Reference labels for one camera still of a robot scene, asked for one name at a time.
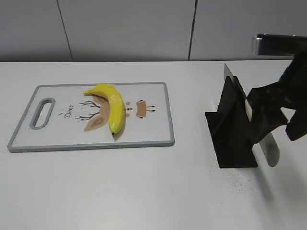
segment banana stem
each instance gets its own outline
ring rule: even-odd
[[[92,90],[86,90],[84,91],[84,95],[91,95],[92,94]]]

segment cutting board handle hole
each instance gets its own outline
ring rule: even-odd
[[[46,126],[55,102],[56,101],[50,97],[45,98],[39,102],[30,123],[31,129],[40,129]]]

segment yellow banana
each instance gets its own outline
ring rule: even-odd
[[[117,134],[124,125],[125,104],[120,93],[111,85],[98,84],[92,90],[84,91],[84,95],[96,95],[106,98],[110,104],[109,125],[112,135]]]

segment table surface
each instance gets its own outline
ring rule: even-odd
[[[246,93],[275,82],[289,60],[227,61]],[[307,137],[273,135],[270,168],[219,169],[204,113],[215,111],[223,61],[0,63],[0,229],[288,230],[307,226]],[[9,153],[37,85],[164,81],[171,147]]]

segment deer illustration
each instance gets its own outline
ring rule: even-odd
[[[107,102],[107,100],[103,97],[98,97],[93,95],[93,100],[94,101],[86,101],[84,103],[80,103],[82,106],[83,105],[89,105],[90,107],[97,107],[99,108],[99,111],[94,114],[89,114],[88,116],[78,116],[76,119],[80,119],[81,121],[88,121],[86,127],[84,128],[84,131],[91,131],[98,129],[102,126],[104,126],[110,116],[110,104]],[[137,113],[136,116],[139,118],[144,118],[146,117],[147,111],[149,112],[154,112],[155,110],[148,110],[147,108],[155,108],[154,105],[151,106],[146,106],[146,101],[140,100],[136,103],[137,105]]]
[[[86,102],[80,103],[80,104],[81,105],[90,105],[90,107],[97,107],[97,108],[99,108],[99,112],[97,112],[95,114],[89,114],[89,116],[76,117],[76,119],[80,119],[82,121],[90,120],[87,123],[86,127],[84,128],[85,132],[98,129],[98,128],[104,126],[107,123],[107,121],[109,120],[110,105],[107,102],[107,100],[105,98],[98,97],[98,96],[95,96],[95,95],[93,95],[93,100],[94,100],[94,102],[86,101]]]

